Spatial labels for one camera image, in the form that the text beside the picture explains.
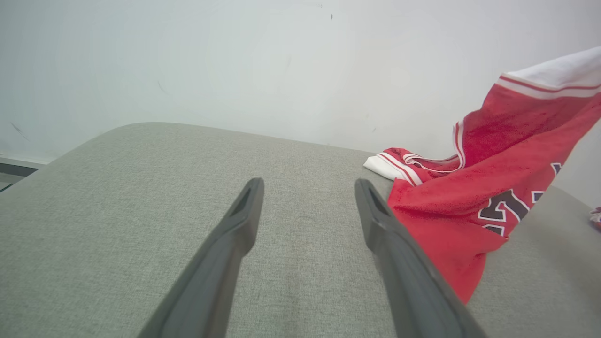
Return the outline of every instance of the white fabric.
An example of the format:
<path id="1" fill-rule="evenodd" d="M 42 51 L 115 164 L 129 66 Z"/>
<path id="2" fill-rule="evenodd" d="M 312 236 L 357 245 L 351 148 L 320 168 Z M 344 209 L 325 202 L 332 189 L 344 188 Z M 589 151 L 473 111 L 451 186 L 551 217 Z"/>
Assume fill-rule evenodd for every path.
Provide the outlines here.
<path id="1" fill-rule="evenodd" d="M 409 181 L 409 178 L 404 172 L 377 155 L 368 157 L 363 166 L 389 180 L 400 179 Z"/>

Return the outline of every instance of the gray fabric surface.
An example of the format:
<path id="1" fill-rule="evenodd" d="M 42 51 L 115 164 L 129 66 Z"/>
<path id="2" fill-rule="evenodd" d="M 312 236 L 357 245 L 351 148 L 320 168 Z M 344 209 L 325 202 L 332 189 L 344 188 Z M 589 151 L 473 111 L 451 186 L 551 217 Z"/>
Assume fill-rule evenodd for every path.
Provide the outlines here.
<path id="1" fill-rule="evenodd" d="M 369 153 L 182 124 L 110 131 L 0 194 L 0 337 L 133 337 L 252 177 L 230 337 L 393 337 L 353 187 Z M 491 337 L 599 337 L 601 235 L 559 189 L 489 257 Z"/>

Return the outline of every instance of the wall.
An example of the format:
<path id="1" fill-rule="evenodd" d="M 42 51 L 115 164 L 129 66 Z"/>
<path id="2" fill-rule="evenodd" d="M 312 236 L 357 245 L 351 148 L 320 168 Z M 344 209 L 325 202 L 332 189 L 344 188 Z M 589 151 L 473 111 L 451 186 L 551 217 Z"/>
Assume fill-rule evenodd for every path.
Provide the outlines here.
<path id="1" fill-rule="evenodd" d="M 598 0 L 4 1 L 0 152 L 51 161 L 172 121 L 444 157 L 501 72 L 601 45 L 598 13 Z M 598 175 L 591 188 L 576 174 L 599 155 L 580 148 L 558 185 L 601 204 Z"/>

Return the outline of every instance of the printed number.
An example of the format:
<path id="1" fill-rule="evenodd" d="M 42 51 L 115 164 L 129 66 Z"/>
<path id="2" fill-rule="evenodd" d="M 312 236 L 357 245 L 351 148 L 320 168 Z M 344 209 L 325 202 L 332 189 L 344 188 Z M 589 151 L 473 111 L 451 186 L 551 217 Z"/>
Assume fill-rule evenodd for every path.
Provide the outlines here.
<path id="1" fill-rule="evenodd" d="M 489 221 L 507 222 L 505 210 L 499 208 L 501 204 L 505 205 L 505 208 L 520 221 L 526 216 L 528 211 L 530 211 L 530 208 L 526 203 L 522 202 L 513 194 L 513 189 L 509 189 L 500 195 L 492 197 L 489 200 L 488 207 L 480 210 L 478 218 Z"/>

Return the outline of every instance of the red jersey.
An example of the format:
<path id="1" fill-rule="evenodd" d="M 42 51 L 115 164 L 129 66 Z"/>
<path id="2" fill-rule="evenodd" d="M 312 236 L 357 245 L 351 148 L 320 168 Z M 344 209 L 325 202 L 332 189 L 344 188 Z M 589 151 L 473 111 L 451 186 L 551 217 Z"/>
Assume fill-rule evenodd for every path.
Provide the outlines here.
<path id="1" fill-rule="evenodd" d="M 395 179 L 388 205 L 467 303 L 486 253 L 544 194 L 601 117 L 601 47 L 503 74 L 453 129 L 456 154 L 390 148 L 365 166 Z"/>

